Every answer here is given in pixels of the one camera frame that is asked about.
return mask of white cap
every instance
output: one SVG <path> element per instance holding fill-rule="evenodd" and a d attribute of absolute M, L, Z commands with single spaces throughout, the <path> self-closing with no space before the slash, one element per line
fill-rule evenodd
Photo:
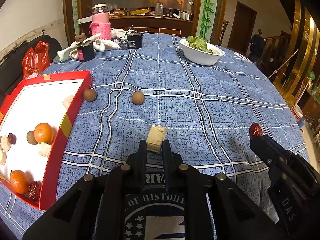
<path fill-rule="evenodd" d="M 94 6 L 95 8 L 98 8 L 98 7 L 106 7 L 106 4 L 105 3 L 99 3 L 97 5 Z"/>

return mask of white bowl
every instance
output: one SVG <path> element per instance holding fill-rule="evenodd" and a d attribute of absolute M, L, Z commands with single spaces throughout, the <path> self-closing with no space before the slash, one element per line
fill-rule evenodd
<path fill-rule="evenodd" d="M 207 43 L 207 49 L 212 49 L 213 53 L 189 47 L 189 42 L 186 41 L 186 39 L 181 39 L 179 41 L 179 46 L 183 49 L 183 54 L 188 60 L 204 66 L 215 64 L 221 56 L 225 55 L 222 49 L 219 49 L 210 43 Z"/>

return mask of metal screw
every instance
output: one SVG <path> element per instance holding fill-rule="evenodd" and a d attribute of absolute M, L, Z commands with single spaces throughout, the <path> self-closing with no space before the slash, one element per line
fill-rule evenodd
<path fill-rule="evenodd" d="M 189 169 L 189 166 L 183 163 L 179 165 L 179 169 L 182 171 L 186 171 L 187 169 Z"/>
<path fill-rule="evenodd" d="M 218 174 L 216 174 L 216 177 L 219 180 L 225 180 L 227 176 L 225 174 L 219 172 Z"/>
<path fill-rule="evenodd" d="M 121 170 L 128 171 L 130 170 L 131 166 L 129 164 L 123 164 L 121 165 Z"/>
<path fill-rule="evenodd" d="M 85 181 L 90 181 L 90 180 L 93 179 L 93 175 L 92 175 L 92 174 L 86 174 L 86 175 L 84 175 L 83 179 L 84 179 Z"/>

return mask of circular logo on tablecloth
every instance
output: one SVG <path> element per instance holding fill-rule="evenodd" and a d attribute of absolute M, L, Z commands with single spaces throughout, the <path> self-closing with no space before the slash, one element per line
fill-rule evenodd
<path fill-rule="evenodd" d="M 236 56 L 238 56 L 239 58 L 241 58 L 241 59 L 243 59 L 243 60 L 247 61 L 247 62 L 251 62 L 251 60 L 249 60 L 247 57 L 245 57 L 245 56 L 241 55 L 240 53 L 235 52 L 235 55 L 236 55 Z"/>
<path fill-rule="evenodd" d="M 162 184 L 163 174 L 146 174 L 149 184 Z M 168 194 L 163 188 L 150 188 L 126 197 L 125 240 L 184 238 L 183 194 Z"/>

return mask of tile floor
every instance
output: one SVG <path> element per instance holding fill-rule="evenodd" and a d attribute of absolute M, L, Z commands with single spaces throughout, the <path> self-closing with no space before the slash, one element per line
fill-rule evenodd
<path fill-rule="evenodd" d="M 319 143 L 314 143 L 315 139 L 312 137 L 314 131 L 310 129 L 310 125 L 310 123 L 306 122 L 303 126 L 302 137 L 306 143 L 310 164 L 320 173 L 320 145 Z"/>

